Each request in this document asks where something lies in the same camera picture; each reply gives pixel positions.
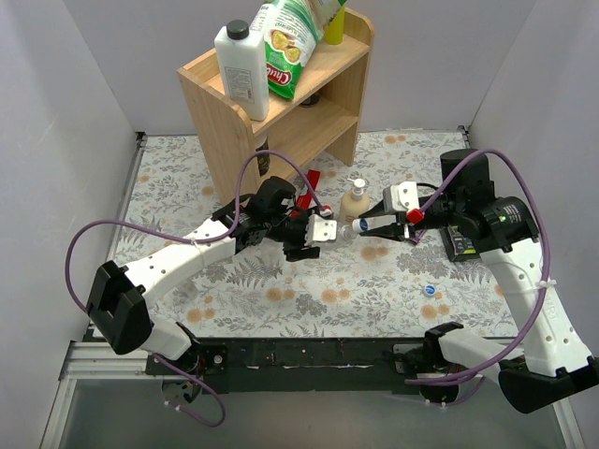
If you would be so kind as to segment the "clear plastic bottle front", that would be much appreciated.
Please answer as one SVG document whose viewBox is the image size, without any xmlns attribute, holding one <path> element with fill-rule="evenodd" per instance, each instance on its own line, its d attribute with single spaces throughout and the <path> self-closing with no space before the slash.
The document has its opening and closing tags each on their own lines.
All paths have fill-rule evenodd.
<svg viewBox="0 0 599 449">
<path fill-rule="evenodd" d="M 358 236 L 358 233 L 354 230 L 350 224 L 343 224 L 337 227 L 337 234 L 335 242 L 337 244 L 345 244 L 353 241 Z"/>
</svg>

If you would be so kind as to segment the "clear plastic bottle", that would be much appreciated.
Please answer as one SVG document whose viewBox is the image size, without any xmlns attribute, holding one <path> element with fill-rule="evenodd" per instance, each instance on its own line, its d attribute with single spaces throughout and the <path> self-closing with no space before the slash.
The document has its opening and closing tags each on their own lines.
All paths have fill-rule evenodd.
<svg viewBox="0 0 599 449">
<path fill-rule="evenodd" d="M 258 250 L 259 257 L 266 266 L 280 267 L 285 261 L 282 243 L 265 241 L 258 247 Z"/>
<path fill-rule="evenodd" d="M 335 242 L 337 244 L 345 244 L 353 241 L 358 236 L 358 233 L 354 230 L 350 224 L 343 224 L 337 227 L 337 234 Z"/>
</svg>

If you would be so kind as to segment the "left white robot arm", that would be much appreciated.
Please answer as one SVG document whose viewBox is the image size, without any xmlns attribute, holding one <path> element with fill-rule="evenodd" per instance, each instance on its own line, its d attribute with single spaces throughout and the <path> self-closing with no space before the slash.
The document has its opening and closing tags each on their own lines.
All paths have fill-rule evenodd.
<svg viewBox="0 0 599 449">
<path fill-rule="evenodd" d="M 335 223 L 321 210 L 298 210 L 296 190 L 271 177 L 254 194 L 221 208 L 201 226 L 137 261 L 98 268 L 86 312 L 117 355 L 137 349 L 158 353 L 178 373 L 192 372 L 199 352 L 191 334 L 150 314 L 155 301 L 205 267 L 271 239 L 284 245 L 289 262 L 317 258 L 320 244 L 332 239 Z"/>
</svg>

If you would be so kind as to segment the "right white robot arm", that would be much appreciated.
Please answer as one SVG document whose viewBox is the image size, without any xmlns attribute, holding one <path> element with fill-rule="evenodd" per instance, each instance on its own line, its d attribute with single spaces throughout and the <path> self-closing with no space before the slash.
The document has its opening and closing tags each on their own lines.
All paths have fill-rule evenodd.
<svg viewBox="0 0 599 449">
<path fill-rule="evenodd" d="M 547 233 L 530 193 L 499 197 L 489 152 L 441 156 L 443 181 L 420 196 L 412 181 L 389 186 L 352 227 L 362 237 L 406 241 L 420 230 L 455 227 L 500 286 L 518 328 L 507 345 L 450 322 L 429 329 L 402 356 L 405 381 L 439 402 L 474 378 L 496 383 L 513 408 L 531 413 L 598 383 L 598 362 L 572 326 L 550 277 Z"/>
</svg>

